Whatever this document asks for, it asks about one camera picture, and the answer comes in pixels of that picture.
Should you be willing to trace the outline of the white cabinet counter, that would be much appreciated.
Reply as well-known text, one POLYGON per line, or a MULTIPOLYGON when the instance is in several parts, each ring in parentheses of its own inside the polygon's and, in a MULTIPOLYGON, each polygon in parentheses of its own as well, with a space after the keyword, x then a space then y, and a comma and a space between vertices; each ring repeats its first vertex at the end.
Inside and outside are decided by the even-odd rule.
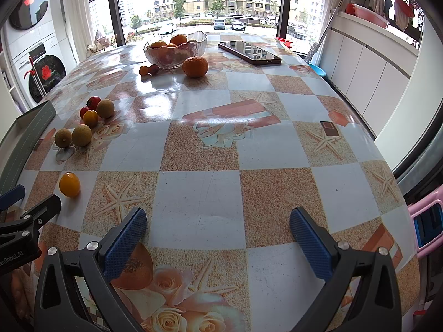
POLYGON ((391 27, 339 12, 324 40, 320 67, 379 135, 405 92, 418 53, 391 27))

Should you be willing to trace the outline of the blue plastic basin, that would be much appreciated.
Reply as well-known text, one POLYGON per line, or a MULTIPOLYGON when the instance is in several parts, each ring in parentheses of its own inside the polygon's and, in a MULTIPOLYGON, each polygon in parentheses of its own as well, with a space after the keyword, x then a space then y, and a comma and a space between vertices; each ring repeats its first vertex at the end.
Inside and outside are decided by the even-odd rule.
POLYGON ((316 74, 318 74, 320 77, 325 77, 325 76, 327 76, 326 72, 325 72, 322 68, 320 68, 319 66, 317 66, 317 65, 315 65, 315 64, 311 64, 311 63, 308 63, 308 65, 309 65, 309 67, 311 67, 311 69, 312 69, 316 74))

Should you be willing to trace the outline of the green-tan round fruit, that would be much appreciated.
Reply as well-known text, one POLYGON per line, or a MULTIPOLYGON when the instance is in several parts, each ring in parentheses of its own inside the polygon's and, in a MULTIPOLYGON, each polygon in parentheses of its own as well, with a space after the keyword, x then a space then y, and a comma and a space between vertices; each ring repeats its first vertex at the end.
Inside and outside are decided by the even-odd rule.
POLYGON ((78 147, 85 147, 92 141, 92 131, 88 125, 80 124, 72 132, 72 143, 78 147))

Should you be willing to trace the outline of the small yellow-orange tomato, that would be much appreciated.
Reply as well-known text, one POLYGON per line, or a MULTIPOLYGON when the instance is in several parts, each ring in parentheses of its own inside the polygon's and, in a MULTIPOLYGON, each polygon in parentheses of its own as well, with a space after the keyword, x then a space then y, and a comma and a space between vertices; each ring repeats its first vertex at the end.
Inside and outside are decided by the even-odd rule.
POLYGON ((81 190, 79 178, 73 172, 66 172, 59 180, 60 192, 69 198, 76 198, 81 190))

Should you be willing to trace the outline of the small orange kumquat by bowl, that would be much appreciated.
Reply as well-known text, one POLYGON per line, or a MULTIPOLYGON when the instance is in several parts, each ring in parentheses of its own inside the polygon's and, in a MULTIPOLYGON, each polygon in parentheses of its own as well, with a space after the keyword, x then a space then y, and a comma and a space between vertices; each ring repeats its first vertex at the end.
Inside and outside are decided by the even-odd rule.
POLYGON ((147 66, 141 66, 139 68, 139 74, 140 76, 146 76, 149 74, 149 68, 147 66))

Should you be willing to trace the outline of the yellow-orange small fruit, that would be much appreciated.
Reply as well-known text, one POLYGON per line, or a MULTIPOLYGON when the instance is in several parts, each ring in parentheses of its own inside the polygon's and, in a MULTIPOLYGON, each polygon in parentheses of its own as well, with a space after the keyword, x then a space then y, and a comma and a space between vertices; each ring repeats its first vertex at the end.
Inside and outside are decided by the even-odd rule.
POLYGON ((82 117, 83 124, 89 126, 91 129, 97 126, 98 119, 98 113, 95 110, 87 110, 82 117))

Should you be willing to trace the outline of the black smartphone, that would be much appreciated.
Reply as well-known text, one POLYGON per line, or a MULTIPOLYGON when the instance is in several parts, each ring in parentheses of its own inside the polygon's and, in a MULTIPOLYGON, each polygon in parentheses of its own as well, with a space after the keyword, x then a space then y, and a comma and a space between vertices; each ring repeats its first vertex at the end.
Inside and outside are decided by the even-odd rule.
POLYGON ((218 42, 218 47, 255 66, 281 64, 282 59, 258 46, 242 40, 218 42))

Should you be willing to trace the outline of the glass fruit bowl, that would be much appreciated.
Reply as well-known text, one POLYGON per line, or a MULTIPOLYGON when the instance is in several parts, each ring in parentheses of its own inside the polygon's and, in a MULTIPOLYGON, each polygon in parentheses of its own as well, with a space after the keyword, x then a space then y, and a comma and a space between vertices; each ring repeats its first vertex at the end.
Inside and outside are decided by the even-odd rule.
POLYGON ((186 35, 186 42, 175 46, 153 46, 146 43, 143 46, 144 54, 151 64, 156 64, 160 69, 174 69, 181 67, 187 58, 200 57, 207 47, 207 34, 197 31, 186 35))

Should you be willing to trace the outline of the orange in bowl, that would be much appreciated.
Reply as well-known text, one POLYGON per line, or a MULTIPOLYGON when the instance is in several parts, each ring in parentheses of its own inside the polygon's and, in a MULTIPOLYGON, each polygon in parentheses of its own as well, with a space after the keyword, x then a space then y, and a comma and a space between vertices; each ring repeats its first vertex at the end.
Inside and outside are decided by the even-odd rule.
POLYGON ((175 46, 179 46, 183 43, 187 42, 187 37, 185 35, 175 35, 171 38, 170 43, 174 44, 175 46))

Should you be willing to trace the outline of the grey shallow box tray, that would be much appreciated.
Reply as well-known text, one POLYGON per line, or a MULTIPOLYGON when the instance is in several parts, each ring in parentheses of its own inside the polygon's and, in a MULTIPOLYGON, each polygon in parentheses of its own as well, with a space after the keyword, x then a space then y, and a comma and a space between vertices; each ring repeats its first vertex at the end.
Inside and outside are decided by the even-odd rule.
POLYGON ((45 101, 16 118, 11 125, 1 141, 1 194, 16 186, 29 155, 55 116, 52 102, 45 101))

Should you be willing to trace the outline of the red plastic basin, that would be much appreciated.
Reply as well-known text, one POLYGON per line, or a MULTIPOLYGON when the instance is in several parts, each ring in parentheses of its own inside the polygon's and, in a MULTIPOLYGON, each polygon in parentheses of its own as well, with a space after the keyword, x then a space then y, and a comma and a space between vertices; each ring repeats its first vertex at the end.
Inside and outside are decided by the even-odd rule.
POLYGON ((362 20, 374 23, 375 25, 378 25, 381 28, 386 28, 388 24, 388 21, 384 17, 358 4, 353 4, 353 3, 347 4, 345 8, 345 13, 359 17, 362 20))

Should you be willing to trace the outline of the lower washing machine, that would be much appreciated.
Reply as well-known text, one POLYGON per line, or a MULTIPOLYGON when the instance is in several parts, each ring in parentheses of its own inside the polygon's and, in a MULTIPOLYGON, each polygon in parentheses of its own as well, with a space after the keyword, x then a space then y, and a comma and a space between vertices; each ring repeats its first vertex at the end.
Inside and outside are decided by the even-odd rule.
POLYGON ((64 39, 61 43, 55 34, 50 35, 28 48, 17 58, 10 60, 20 94, 24 100, 26 109, 37 106, 43 98, 32 77, 25 73, 31 69, 29 56, 32 57, 38 71, 40 81, 49 94, 75 67, 75 58, 71 55, 68 41, 64 39))

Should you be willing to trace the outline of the small brown-green fruit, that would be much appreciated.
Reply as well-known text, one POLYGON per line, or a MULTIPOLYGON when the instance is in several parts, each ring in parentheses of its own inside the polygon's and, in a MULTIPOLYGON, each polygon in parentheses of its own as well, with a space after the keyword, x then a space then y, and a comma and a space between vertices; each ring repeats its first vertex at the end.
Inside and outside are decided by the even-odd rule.
POLYGON ((71 145, 72 141, 72 133, 69 129, 61 128, 57 130, 54 142, 59 148, 67 148, 71 145))

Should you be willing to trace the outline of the tan round fruit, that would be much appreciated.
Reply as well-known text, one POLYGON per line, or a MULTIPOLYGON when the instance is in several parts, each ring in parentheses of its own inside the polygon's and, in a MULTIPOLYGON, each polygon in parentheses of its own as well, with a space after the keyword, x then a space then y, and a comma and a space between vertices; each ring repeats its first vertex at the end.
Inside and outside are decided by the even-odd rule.
POLYGON ((114 111, 115 111, 114 103, 109 99, 103 99, 97 105, 96 112, 98 113, 98 116, 100 118, 103 119, 110 118, 113 116, 114 111))

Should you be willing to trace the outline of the red-handled mop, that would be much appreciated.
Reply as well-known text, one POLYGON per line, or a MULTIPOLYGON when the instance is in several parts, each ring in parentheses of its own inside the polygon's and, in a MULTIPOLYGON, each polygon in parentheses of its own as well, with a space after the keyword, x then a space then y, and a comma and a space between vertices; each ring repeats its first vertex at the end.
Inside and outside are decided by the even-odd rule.
POLYGON ((40 96, 42 98, 44 98, 47 93, 46 93, 46 91, 45 91, 45 89, 44 89, 44 87, 43 87, 43 85, 42 85, 42 83, 40 81, 40 78, 38 76, 38 71, 37 71, 37 69, 35 67, 35 64, 34 64, 33 59, 32 59, 31 56, 29 56, 29 63, 31 65, 31 69, 25 73, 24 78, 26 78, 26 76, 29 74, 32 77, 32 79, 34 80, 34 83, 35 83, 35 85, 36 85, 36 87, 38 89, 38 92, 39 92, 40 96))

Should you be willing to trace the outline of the large orange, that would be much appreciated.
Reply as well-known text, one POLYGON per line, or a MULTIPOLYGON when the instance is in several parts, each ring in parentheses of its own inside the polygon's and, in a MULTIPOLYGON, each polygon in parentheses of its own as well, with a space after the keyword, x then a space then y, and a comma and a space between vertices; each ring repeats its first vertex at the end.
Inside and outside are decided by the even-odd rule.
POLYGON ((184 74, 189 78, 201 78, 209 70, 208 61, 202 56, 187 58, 182 64, 184 74))

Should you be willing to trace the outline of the pink plastic stool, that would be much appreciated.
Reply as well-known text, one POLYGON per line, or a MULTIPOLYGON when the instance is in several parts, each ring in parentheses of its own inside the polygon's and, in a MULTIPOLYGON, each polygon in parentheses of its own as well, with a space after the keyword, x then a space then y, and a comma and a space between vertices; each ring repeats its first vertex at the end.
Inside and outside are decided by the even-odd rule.
POLYGON ((442 186, 408 206, 419 259, 442 246, 442 186))

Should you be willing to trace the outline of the small red fruit by bowl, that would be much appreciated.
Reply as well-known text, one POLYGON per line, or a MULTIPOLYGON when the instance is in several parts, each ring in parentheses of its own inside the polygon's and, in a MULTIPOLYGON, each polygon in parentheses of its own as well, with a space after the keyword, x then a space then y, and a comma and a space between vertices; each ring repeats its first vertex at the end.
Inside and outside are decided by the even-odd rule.
POLYGON ((151 76, 155 76, 158 73, 159 70, 160 70, 160 68, 156 64, 152 64, 151 66, 148 67, 148 73, 151 76))

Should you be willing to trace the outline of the upper dryer machine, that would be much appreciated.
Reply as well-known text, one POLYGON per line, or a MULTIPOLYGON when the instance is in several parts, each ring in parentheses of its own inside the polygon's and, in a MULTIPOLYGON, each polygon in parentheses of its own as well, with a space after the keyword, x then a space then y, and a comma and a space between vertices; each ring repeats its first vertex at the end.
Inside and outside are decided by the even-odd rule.
POLYGON ((10 60, 53 35, 50 0, 21 0, 7 18, 3 31, 10 60))

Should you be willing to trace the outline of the red cherry tomato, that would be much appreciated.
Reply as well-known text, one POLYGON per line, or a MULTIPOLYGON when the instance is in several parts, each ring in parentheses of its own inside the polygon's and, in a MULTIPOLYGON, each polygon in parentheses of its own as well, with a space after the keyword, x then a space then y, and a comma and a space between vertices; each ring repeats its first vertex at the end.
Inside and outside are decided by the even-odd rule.
POLYGON ((82 107, 81 109, 80 109, 80 111, 79 111, 79 117, 80 118, 83 118, 83 116, 86 114, 86 112, 88 112, 89 111, 89 107, 87 107, 87 106, 84 106, 84 107, 82 107))
POLYGON ((98 104, 101 102, 100 97, 92 96, 87 101, 87 107, 89 110, 97 110, 98 104))

